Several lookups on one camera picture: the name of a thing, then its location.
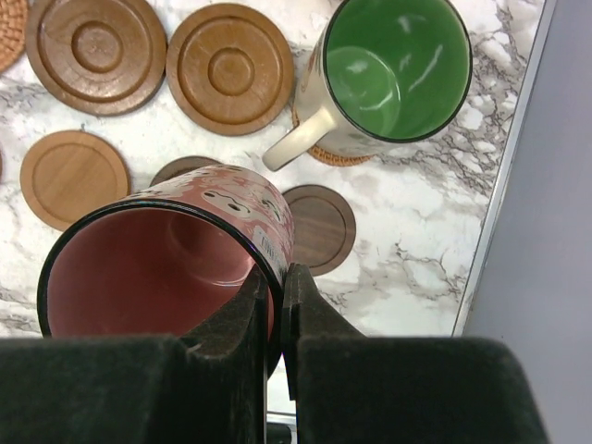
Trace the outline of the green floral mug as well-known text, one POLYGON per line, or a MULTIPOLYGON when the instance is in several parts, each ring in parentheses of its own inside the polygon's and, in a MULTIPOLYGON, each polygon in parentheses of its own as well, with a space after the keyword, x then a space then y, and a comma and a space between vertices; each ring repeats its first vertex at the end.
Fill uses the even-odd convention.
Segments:
MULTIPOLYGON (((293 103, 336 105, 381 154, 444 129, 469 92, 472 67, 469 34, 451 2, 344 1, 314 47, 293 103)), ((308 152, 289 133, 265 152, 268 169, 308 152)))

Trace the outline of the dark walnut coaster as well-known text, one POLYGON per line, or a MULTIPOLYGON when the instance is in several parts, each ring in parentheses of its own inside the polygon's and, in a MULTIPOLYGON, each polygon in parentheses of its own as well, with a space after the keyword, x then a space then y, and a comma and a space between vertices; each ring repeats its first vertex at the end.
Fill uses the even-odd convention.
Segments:
POLYGON ((292 261, 322 276, 338 268, 351 253, 356 221, 341 194, 320 185, 301 185, 283 193, 295 227, 292 261))
POLYGON ((213 158, 199 155, 185 156, 175 159, 163 166, 153 177, 150 186, 186 174, 201 167, 219 165, 213 158))

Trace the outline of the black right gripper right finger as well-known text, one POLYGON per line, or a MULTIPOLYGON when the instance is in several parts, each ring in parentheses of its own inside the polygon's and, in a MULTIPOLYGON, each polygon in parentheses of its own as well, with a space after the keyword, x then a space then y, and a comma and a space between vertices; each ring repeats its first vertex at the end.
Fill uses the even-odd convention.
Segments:
POLYGON ((301 443, 546 443, 523 368, 482 338, 369 338, 288 271, 282 346, 301 443))

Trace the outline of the pink red mug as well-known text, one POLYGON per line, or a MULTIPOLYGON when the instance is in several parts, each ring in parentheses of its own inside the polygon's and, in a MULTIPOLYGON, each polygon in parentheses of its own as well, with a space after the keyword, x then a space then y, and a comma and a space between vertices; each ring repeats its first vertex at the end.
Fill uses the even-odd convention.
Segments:
POLYGON ((183 336, 239 291, 253 268, 267 285, 267 367, 294 247, 282 193, 242 167, 211 165, 105 205, 67 228, 37 287, 46 337, 183 336))

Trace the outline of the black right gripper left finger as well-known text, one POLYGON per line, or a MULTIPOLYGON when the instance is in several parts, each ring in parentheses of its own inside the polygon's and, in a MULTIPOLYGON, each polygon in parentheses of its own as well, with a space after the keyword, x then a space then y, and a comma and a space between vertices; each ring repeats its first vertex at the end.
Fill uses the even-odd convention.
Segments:
POLYGON ((5 443, 262 443, 267 285, 182 338, 5 339, 5 443))

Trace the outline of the grooved brown wooden coaster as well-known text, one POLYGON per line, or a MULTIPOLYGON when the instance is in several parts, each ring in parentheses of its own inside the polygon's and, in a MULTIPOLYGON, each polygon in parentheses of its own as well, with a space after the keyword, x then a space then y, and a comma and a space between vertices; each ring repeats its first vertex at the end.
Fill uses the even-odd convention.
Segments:
POLYGON ((36 1, 26 52, 58 101, 87 114, 117 116, 157 93, 167 35, 146 1, 36 1))

